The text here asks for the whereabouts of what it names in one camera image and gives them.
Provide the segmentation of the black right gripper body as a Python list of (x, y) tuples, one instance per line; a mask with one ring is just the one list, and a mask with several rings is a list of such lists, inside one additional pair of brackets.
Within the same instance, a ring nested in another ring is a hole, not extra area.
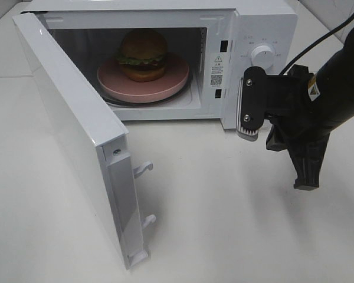
[(277, 92), (267, 99), (273, 126), (266, 148), (276, 152), (325, 152), (330, 133), (323, 127), (320, 111), (310, 97), (317, 93), (315, 75), (307, 66), (294, 65), (273, 83)]

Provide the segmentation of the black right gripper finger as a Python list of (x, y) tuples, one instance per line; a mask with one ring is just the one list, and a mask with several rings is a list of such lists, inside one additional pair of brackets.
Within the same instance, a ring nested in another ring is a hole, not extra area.
[(315, 140), (290, 140), (287, 150), (297, 173), (293, 187), (298, 190), (314, 190), (320, 187), (320, 171), (330, 134)]

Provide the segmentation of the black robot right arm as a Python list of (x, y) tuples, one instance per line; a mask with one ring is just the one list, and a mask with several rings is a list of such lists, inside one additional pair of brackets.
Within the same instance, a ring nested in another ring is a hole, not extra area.
[(266, 143), (269, 150), (288, 151), (297, 173), (294, 188), (300, 190), (319, 187), (330, 133), (354, 116), (354, 27), (343, 48), (308, 81), (319, 95), (309, 98), (308, 89), (300, 87), (291, 113), (270, 118)]

